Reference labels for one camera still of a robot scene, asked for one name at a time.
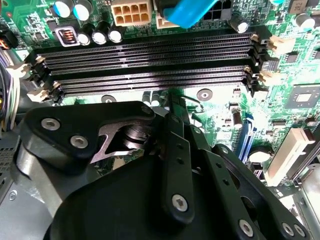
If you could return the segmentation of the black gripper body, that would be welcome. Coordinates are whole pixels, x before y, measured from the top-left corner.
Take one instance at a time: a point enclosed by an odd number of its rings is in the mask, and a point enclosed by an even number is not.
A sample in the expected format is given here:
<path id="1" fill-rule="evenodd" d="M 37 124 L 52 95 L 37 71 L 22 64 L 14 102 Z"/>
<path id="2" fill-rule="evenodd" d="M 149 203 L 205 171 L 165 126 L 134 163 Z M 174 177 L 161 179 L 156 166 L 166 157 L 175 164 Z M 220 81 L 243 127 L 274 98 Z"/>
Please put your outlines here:
<path id="1" fill-rule="evenodd" d="M 187 139 L 187 128 L 184 127 Z M 57 210 L 51 240 L 222 240 L 217 197 L 192 153 L 190 161 L 194 218 L 177 222 L 160 205 L 163 161 L 149 155 L 72 193 Z"/>

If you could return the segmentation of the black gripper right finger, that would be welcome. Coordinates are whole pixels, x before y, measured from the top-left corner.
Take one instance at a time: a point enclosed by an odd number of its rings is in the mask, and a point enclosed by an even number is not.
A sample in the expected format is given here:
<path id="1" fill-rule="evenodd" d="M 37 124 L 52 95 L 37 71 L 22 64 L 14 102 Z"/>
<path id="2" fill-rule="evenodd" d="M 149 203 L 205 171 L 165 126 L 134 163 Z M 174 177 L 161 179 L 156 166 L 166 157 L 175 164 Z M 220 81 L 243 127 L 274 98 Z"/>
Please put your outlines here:
<path id="1" fill-rule="evenodd" d="M 190 124 L 186 101 L 178 115 L 202 176 L 213 185 L 222 240 L 309 240 L 310 234 L 279 199 L 225 145 L 210 147 L 203 132 Z"/>

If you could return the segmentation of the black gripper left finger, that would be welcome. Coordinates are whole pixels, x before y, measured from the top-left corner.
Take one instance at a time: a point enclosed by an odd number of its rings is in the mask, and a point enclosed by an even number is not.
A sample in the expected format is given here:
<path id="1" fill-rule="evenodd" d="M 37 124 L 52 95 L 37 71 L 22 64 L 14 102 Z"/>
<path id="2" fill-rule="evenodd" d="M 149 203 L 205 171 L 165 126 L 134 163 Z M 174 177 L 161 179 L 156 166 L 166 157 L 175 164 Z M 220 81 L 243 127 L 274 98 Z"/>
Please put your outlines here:
<path id="1" fill-rule="evenodd" d="M 159 149 L 163 169 L 160 206 L 175 221 L 195 215 L 190 144 L 179 116 L 179 98 L 170 108 L 141 101 L 35 108 L 21 125 L 19 170 L 26 175 L 49 213 L 88 183 L 88 166 L 132 149 Z"/>

